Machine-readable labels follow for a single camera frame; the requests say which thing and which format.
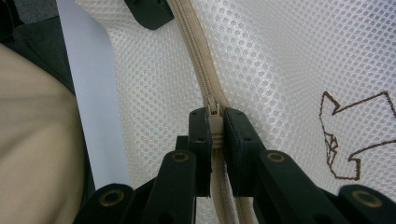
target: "grommet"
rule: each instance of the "grommet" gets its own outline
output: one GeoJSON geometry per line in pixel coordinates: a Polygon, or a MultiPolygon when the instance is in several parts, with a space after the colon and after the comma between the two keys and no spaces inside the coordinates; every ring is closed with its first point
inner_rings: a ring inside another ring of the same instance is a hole
{"type": "Polygon", "coordinates": [[[176,152],[172,155],[172,160],[176,162],[183,162],[189,159],[189,155],[184,152],[176,152]]]}
{"type": "Polygon", "coordinates": [[[352,196],[356,201],[368,207],[377,208],[382,206],[381,200],[365,190],[354,190],[352,191],[352,196]]]}
{"type": "Polygon", "coordinates": [[[267,159],[274,162],[282,162],[285,160],[285,157],[283,157],[280,153],[271,152],[268,153],[267,159]]]}
{"type": "Polygon", "coordinates": [[[124,198],[124,192],[120,189],[110,189],[99,198],[99,203],[104,207],[114,206],[124,198]]]}

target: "brown logo embroidery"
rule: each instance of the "brown logo embroidery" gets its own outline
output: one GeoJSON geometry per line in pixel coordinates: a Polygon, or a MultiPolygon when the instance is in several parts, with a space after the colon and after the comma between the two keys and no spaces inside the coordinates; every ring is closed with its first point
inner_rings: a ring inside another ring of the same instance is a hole
{"type": "Polygon", "coordinates": [[[344,107],[325,91],[322,94],[319,118],[325,138],[327,164],[337,179],[359,180],[361,159],[357,155],[396,143],[396,112],[387,91],[344,107]],[[348,130],[338,130],[334,126],[340,123],[345,124],[343,127],[348,130]],[[373,138],[378,129],[388,130],[381,135],[381,141],[373,138]],[[353,136],[348,136],[347,133],[358,133],[354,136],[361,138],[350,139],[353,136]]]}

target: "zipper slider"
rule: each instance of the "zipper slider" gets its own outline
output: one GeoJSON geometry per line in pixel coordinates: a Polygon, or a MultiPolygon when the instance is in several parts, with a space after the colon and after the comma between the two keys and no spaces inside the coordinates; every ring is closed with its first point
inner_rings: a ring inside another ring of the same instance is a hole
{"type": "Polygon", "coordinates": [[[207,97],[207,113],[209,117],[219,117],[220,116],[220,104],[215,95],[209,95],[207,97]]]}
{"type": "Polygon", "coordinates": [[[224,121],[220,115],[220,103],[215,95],[209,95],[206,98],[206,108],[210,126],[210,133],[212,135],[212,148],[222,148],[224,138],[224,121]]]}

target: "beige zipper tape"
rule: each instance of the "beige zipper tape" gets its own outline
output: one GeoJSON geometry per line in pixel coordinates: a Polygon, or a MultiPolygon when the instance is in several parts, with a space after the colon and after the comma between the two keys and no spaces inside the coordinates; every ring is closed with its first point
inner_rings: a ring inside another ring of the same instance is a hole
{"type": "Polygon", "coordinates": [[[204,31],[191,2],[189,0],[168,0],[168,3],[187,45],[204,99],[206,100],[209,95],[216,95],[222,108],[229,107],[219,84],[204,31]]]}
{"type": "MultiPolygon", "coordinates": [[[[219,84],[204,31],[189,0],[168,0],[177,25],[183,35],[195,73],[209,112],[209,123],[213,138],[212,152],[212,197],[220,223],[236,223],[232,205],[232,194],[228,184],[222,148],[223,118],[221,110],[230,107],[219,84]]],[[[235,199],[239,223],[252,223],[247,198],[235,199]]]]}

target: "white mesh fabric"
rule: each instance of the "white mesh fabric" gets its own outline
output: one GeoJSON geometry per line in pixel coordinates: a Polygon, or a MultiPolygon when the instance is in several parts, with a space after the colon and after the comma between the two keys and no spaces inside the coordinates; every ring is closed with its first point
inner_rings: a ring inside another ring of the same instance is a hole
{"type": "Polygon", "coordinates": [[[289,153],[333,193],[362,184],[396,200],[396,2],[192,4],[230,105],[247,113],[267,148],[289,153]],[[332,115],[324,97],[323,125],[339,146],[332,166],[319,119],[325,91],[347,107],[332,115]],[[347,161],[360,150],[352,157],[360,166],[347,161]]]}
{"type": "MultiPolygon", "coordinates": [[[[202,106],[188,53],[173,21],[151,32],[122,1],[78,1],[112,40],[131,176],[142,184],[202,106]]],[[[396,200],[394,1],[191,2],[231,106],[267,148],[332,193],[362,184],[396,200]]]]}
{"type": "MultiPolygon", "coordinates": [[[[177,136],[188,133],[188,116],[203,106],[202,94],[175,21],[149,31],[121,0],[78,4],[104,25],[112,43],[120,121],[135,189],[158,174],[177,136]]],[[[199,199],[198,206],[202,223],[214,223],[212,201],[199,199]]]]}

